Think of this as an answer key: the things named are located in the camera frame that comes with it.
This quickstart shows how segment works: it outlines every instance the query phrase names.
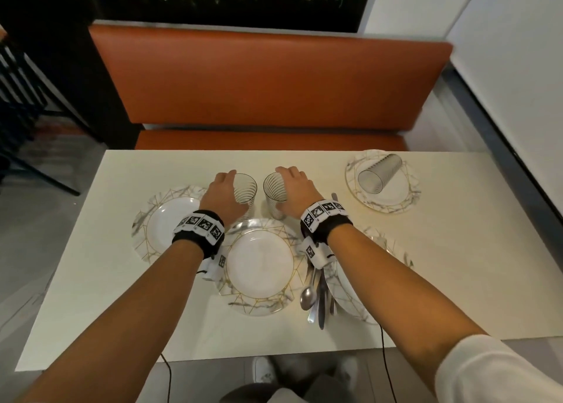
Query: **person's left hand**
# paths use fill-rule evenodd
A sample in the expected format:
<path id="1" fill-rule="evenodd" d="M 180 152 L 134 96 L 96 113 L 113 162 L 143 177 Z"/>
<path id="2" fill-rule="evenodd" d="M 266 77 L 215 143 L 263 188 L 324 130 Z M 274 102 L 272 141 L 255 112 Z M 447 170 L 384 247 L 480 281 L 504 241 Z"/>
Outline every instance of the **person's left hand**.
<path id="1" fill-rule="evenodd" d="M 248 204 L 240 204 L 235 200 L 233 187 L 235 175 L 236 170 L 231 170 L 229 173 L 217 173 L 199 204 L 200 209 L 211 210 L 218 214 L 225 228 L 233 225 L 248 210 Z"/>

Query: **hand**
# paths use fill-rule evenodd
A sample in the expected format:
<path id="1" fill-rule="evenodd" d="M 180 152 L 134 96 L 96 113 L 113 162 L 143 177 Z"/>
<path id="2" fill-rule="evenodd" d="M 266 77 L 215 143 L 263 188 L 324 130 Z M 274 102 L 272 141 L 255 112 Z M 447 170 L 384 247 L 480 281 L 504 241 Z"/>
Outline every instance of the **hand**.
<path id="1" fill-rule="evenodd" d="M 248 204 L 240 204 L 235 200 L 235 180 L 236 170 L 229 173 L 217 173 L 215 180 L 209 184 L 209 189 L 201 198 L 199 208 L 211 210 L 219 215 L 225 228 L 229 228 L 248 210 Z"/>
<path id="2" fill-rule="evenodd" d="M 276 167 L 276 172 L 283 178 L 287 193 L 287 201 L 278 203 L 276 206 L 280 212 L 299 219 L 307 207 L 324 200 L 313 181 L 309 180 L 305 172 L 300 172 L 297 167 L 292 166 L 286 169 L 280 166 Z"/>

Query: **orange leather backrest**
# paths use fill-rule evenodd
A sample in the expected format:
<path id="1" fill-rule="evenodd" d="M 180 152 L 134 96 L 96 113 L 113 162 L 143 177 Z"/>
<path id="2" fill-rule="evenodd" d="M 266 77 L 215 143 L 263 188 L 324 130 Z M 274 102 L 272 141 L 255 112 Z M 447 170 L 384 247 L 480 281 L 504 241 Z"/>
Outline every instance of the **orange leather backrest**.
<path id="1" fill-rule="evenodd" d="M 134 123 L 408 130 L 452 46 L 94 25 Z"/>

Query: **clear glass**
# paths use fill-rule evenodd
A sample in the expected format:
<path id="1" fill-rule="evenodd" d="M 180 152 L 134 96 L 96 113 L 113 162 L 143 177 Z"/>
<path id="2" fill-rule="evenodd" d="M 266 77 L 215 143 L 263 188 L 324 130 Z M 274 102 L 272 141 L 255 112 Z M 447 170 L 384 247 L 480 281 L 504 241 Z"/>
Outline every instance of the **clear glass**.
<path id="1" fill-rule="evenodd" d="M 266 179 L 264 179 L 264 194 L 266 194 L 266 202 L 272 218 L 278 220 L 284 219 L 285 215 L 276 208 L 277 203 L 287 200 L 282 175 L 278 172 L 274 172 L 266 176 Z"/>
<path id="2" fill-rule="evenodd" d="M 240 221 L 249 219 L 252 215 L 252 208 L 254 207 L 254 199 L 258 191 L 256 181 L 249 175 L 244 173 L 237 173 L 233 182 L 235 188 L 235 200 L 237 203 L 248 204 L 247 212 L 240 217 Z"/>
<path id="3" fill-rule="evenodd" d="M 385 156 L 357 176 L 357 182 L 365 192 L 379 194 L 401 168 L 403 160 L 397 154 Z"/>

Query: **table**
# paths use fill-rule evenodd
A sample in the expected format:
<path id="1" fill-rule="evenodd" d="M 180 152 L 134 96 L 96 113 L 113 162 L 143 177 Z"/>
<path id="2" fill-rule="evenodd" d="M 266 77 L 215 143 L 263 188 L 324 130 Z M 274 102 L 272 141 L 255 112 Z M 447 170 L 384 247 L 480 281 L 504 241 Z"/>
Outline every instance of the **table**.
<path id="1" fill-rule="evenodd" d="M 563 274 L 488 154 L 398 153 L 418 172 L 422 197 L 397 215 L 371 210 L 348 191 L 344 169 L 354 154 L 107 151 L 16 370 L 46 369 L 145 271 L 130 228 L 151 195 L 207 186 L 217 172 L 236 168 L 256 179 L 256 216 L 264 215 L 262 181 L 278 165 L 306 171 L 325 197 L 336 192 L 357 226 L 395 238 L 414 270 L 492 336 L 563 336 Z M 381 347 L 377 326 L 340 311 L 324 331 L 307 323 L 298 302 L 271 316 L 244 316 L 213 283 L 196 278 L 164 355 L 181 361 Z M 385 345 L 393 345 L 388 337 Z"/>

